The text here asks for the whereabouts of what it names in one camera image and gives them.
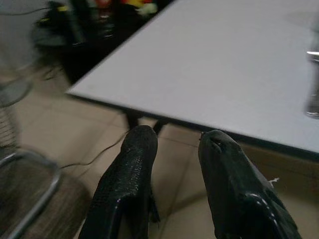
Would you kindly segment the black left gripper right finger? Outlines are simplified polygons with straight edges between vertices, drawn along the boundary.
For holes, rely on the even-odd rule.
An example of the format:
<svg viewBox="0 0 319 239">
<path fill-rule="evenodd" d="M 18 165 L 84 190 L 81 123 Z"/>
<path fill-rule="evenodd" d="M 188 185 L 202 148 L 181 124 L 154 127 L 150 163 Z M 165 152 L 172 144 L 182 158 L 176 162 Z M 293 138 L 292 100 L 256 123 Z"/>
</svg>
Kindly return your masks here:
<svg viewBox="0 0 319 239">
<path fill-rule="evenodd" d="M 216 239 L 302 239 L 273 185 L 230 136 L 203 133 L 198 158 Z"/>
</svg>

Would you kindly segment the shiny metal cup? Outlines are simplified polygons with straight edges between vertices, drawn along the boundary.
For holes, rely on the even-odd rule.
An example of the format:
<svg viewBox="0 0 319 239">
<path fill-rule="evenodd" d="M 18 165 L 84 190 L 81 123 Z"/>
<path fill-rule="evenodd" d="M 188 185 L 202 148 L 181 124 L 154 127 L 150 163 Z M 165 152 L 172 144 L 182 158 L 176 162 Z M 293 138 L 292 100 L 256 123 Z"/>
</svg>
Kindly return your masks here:
<svg viewBox="0 0 319 239">
<path fill-rule="evenodd" d="M 319 119 L 319 49 L 307 51 L 312 63 L 312 86 L 306 106 L 306 114 L 309 117 Z"/>
</svg>

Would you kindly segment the white rectangular table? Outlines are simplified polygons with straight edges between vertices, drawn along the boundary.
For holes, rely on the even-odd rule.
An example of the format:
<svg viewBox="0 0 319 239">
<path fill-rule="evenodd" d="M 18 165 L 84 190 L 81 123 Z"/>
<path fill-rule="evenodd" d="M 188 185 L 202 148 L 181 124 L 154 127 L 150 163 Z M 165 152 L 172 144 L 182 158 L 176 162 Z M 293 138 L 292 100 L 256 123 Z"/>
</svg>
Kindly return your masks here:
<svg viewBox="0 0 319 239">
<path fill-rule="evenodd" d="M 68 95 L 319 159 L 319 0 L 176 0 Z"/>
</svg>

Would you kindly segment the metal frame chair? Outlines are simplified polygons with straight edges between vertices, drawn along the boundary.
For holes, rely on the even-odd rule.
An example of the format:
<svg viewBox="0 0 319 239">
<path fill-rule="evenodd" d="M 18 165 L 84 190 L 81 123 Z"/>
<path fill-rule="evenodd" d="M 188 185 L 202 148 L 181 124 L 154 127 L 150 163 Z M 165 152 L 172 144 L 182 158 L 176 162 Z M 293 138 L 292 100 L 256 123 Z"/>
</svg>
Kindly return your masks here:
<svg viewBox="0 0 319 239">
<path fill-rule="evenodd" d="M 74 239 L 90 201 L 83 182 L 42 155 L 0 160 L 0 239 Z"/>
</svg>

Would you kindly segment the colourful toy pile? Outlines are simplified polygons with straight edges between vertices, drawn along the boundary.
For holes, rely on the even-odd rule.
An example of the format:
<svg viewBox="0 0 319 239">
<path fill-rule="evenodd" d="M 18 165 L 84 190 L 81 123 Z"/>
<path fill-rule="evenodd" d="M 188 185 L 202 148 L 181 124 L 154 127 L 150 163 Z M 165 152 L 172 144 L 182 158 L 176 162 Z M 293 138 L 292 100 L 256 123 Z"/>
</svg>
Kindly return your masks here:
<svg viewBox="0 0 319 239">
<path fill-rule="evenodd" d="M 142 17 L 155 14 L 158 11 L 156 0 L 94 0 L 98 10 L 122 13 L 124 10 L 132 10 Z"/>
</svg>

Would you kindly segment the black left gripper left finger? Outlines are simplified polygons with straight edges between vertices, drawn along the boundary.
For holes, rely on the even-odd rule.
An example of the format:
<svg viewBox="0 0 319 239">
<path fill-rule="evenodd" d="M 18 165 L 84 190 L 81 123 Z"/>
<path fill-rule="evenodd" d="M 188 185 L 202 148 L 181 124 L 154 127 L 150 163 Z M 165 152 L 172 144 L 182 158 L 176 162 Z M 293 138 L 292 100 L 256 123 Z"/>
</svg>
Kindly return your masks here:
<svg viewBox="0 0 319 239">
<path fill-rule="evenodd" d="M 128 239 L 148 239 L 157 150 L 158 136 L 150 126 L 138 125 L 127 133 L 97 185 L 79 239 L 118 239 L 122 219 Z"/>
</svg>

